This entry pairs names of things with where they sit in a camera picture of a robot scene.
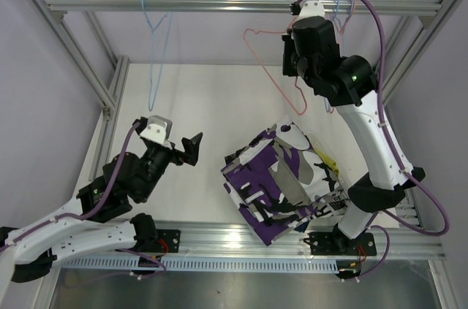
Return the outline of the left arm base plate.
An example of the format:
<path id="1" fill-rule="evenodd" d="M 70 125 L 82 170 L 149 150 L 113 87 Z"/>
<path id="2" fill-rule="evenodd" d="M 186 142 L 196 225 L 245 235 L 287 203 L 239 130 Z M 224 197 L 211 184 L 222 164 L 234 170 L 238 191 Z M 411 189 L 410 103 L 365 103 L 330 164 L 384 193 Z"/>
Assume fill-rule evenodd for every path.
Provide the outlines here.
<path id="1" fill-rule="evenodd" d="M 178 229 L 158 229 L 157 239 L 151 251 L 157 253 L 178 253 L 181 244 L 181 231 Z"/>

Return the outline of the navy blue denim trousers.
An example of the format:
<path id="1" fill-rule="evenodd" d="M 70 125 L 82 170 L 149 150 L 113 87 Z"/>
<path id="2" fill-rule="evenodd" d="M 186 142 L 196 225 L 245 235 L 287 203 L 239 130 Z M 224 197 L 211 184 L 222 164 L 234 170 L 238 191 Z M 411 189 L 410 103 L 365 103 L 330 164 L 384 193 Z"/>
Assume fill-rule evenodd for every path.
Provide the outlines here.
<path id="1" fill-rule="evenodd" d="M 295 227 L 295 231 L 304 233 L 307 230 L 308 223 L 302 223 L 301 225 Z"/>

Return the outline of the blue hanger with navy trousers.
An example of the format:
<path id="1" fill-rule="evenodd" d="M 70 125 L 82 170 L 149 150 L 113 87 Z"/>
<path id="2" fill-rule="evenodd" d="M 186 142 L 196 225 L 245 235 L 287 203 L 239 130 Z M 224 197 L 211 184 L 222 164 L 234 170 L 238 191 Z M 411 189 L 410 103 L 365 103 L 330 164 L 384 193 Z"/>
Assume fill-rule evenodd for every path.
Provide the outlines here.
<path id="1" fill-rule="evenodd" d="M 344 46 L 344 33 L 346 31 L 346 27 L 349 24 L 351 18 L 353 17 L 355 11 L 355 0 L 350 0 L 350 8 L 348 10 L 347 16 L 344 19 L 343 23 L 339 23 L 339 36 L 340 36 L 340 45 L 341 45 L 341 51 L 344 52 L 345 46 Z"/>

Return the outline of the blue hanger with black trousers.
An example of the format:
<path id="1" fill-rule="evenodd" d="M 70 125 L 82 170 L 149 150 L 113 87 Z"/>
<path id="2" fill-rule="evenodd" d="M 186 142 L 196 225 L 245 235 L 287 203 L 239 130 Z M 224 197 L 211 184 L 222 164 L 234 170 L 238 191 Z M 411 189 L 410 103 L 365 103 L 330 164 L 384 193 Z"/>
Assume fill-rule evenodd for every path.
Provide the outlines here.
<path id="1" fill-rule="evenodd" d="M 340 8 L 340 0 L 335 0 L 335 3 L 336 3 L 336 8 L 333 10 L 333 13 L 331 15 L 331 22 L 334 24 L 336 30 L 340 34 L 342 34 L 342 32 L 343 32 L 343 23 L 339 19 L 339 16 L 338 16 L 338 11 L 339 11 L 339 8 Z"/>

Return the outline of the light blue wire hanger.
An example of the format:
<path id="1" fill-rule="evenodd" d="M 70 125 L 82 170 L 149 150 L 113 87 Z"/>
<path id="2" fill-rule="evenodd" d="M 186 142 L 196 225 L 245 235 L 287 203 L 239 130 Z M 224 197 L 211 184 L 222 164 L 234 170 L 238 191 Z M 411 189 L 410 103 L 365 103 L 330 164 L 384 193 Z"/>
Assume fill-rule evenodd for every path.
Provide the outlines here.
<path id="1" fill-rule="evenodd" d="M 156 23 L 153 23 L 147 8 L 146 0 L 140 0 L 141 10 L 145 17 L 146 23 L 151 32 L 151 57 L 148 73 L 148 100 L 147 108 L 149 112 L 154 110 L 156 98 L 159 92 L 159 87 L 162 79 L 162 73 L 165 65 L 167 49 L 169 46 L 170 33 L 173 24 L 173 14 L 166 12 Z M 167 28 L 164 37 L 162 49 L 158 51 L 158 31 L 160 27 L 166 23 Z"/>

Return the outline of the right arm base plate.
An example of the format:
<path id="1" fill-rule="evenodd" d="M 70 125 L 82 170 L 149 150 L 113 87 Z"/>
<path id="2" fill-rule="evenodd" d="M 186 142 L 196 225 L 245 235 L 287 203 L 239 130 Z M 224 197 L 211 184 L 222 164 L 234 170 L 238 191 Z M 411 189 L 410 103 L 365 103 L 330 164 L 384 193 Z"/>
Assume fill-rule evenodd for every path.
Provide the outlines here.
<path id="1" fill-rule="evenodd" d="M 353 240 L 333 232 L 310 232 L 303 243 L 309 246 L 314 256 L 357 256 L 359 251 L 364 251 L 367 256 L 377 255 L 374 235 L 370 232 Z"/>

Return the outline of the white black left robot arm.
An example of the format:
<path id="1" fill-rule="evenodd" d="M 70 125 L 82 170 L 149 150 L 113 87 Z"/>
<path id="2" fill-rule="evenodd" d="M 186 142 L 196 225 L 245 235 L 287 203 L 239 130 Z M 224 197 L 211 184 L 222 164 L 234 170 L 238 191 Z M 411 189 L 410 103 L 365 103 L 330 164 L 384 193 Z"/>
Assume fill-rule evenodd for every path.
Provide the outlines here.
<path id="1" fill-rule="evenodd" d="M 139 137 L 146 146 L 142 156 L 122 148 L 102 168 L 102 175 L 58 210 L 23 228 L 1 228 L 4 286 L 35 281 L 55 266 L 101 251 L 142 256 L 170 250 L 151 215 L 140 213 L 119 224 L 112 221 L 129 212 L 133 202 L 146 202 L 170 164 L 196 165 L 203 136 L 183 138 L 183 150 L 165 138 L 143 133 Z"/>

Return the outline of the aluminium frame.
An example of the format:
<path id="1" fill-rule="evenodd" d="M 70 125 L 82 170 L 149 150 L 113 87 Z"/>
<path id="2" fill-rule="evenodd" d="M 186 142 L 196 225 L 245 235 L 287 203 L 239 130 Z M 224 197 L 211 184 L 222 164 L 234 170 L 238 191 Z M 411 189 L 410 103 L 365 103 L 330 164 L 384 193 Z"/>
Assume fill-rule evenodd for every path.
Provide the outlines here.
<path id="1" fill-rule="evenodd" d="M 80 47 L 74 34 L 62 19 L 55 17 L 66 12 L 82 12 L 90 20 L 90 27 L 98 40 L 104 42 L 104 49 L 110 51 L 107 39 L 101 27 L 94 18 L 94 12 L 240 12 L 240 13 L 294 13 L 298 4 L 304 0 L 24 0 L 36 13 L 36 20 L 43 23 L 50 34 L 55 37 L 64 54 L 75 65 L 77 72 L 85 77 L 90 89 L 96 94 L 104 111 L 110 111 L 110 120 L 114 121 L 121 100 L 113 98 L 110 89 L 97 76 L 92 65 L 88 62 L 86 54 Z M 405 30 L 407 18 L 417 15 L 428 17 L 432 21 L 426 31 L 422 31 L 415 38 L 407 52 L 401 57 L 400 63 L 388 80 L 382 83 L 383 100 L 389 100 L 396 88 L 399 87 L 403 77 L 410 72 L 413 64 L 426 51 L 429 43 L 442 29 L 459 5 L 460 0 L 437 0 L 426 2 L 424 0 L 358 0 L 361 12 L 389 14 L 401 16 L 401 23 L 392 33 L 388 44 L 381 47 L 382 55 L 378 61 L 382 65 L 390 58 L 393 47 L 401 39 L 401 33 Z M 1 11 L 6 12 L 7 6 L 12 0 L 1 3 Z"/>

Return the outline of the purple camouflage trousers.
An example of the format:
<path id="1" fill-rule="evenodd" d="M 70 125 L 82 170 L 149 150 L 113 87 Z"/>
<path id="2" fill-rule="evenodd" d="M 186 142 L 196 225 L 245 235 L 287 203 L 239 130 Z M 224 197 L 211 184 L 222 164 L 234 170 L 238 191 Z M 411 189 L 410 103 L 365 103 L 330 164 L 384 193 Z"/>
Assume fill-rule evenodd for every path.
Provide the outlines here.
<path id="1" fill-rule="evenodd" d="M 224 188 L 266 246 L 314 220 L 314 201 L 331 192 L 346 192 L 339 176 L 288 117 L 225 156 L 224 162 Z"/>

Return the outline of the yellow trousers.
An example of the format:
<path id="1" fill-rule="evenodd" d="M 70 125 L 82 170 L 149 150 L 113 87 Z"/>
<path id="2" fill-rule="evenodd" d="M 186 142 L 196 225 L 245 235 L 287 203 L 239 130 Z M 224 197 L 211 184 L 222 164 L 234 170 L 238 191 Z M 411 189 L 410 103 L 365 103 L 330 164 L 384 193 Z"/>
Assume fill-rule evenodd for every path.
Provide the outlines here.
<path id="1" fill-rule="evenodd" d="M 339 175 L 339 168 L 337 166 L 336 161 L 329 156 L 327 153 L 322 152 L 321 150 L 316 151 L 317 155 L 322 159 L 322 161 L 331 169 L 334 171 L 336 175 Z"/>

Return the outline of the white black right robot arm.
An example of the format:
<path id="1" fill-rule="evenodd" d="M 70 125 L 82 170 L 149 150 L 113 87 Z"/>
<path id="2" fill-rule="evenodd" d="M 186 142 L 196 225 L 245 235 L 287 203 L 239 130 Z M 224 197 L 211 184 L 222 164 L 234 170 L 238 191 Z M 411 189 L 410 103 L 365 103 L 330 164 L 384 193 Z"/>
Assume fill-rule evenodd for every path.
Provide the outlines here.
<path id="1" fill-rule="evenodd" d="M 331 21 L 320 16 L 295 21 L 282 35 L 283 74 L 301 77 L 337 110 L 352 132 L 368 172 L 347 191 L 350 206 L 332 231 L 333 246 L 351 253 L 371 217 L 395 207 L 405 191 L 425 178 L 405 159 L 385 115 L 378 111 L 378 81 L 362 56 L 341 56 Z"/>

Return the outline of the newsprint patterned trousers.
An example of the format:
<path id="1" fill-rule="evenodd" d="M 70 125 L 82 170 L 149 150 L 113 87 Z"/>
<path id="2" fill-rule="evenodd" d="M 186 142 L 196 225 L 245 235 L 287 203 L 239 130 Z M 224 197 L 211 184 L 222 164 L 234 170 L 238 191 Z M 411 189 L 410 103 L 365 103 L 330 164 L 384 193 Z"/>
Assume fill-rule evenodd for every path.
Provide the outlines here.
<path id="1" fill-rule="evenodd" d="M 350 198 L 347 192 L 335 191 L 325 194 L 313 202 L 312 206 L 314 207 L 314 212 L 312 214 L 312 219 L 344 215 L 349 205 Z"/>

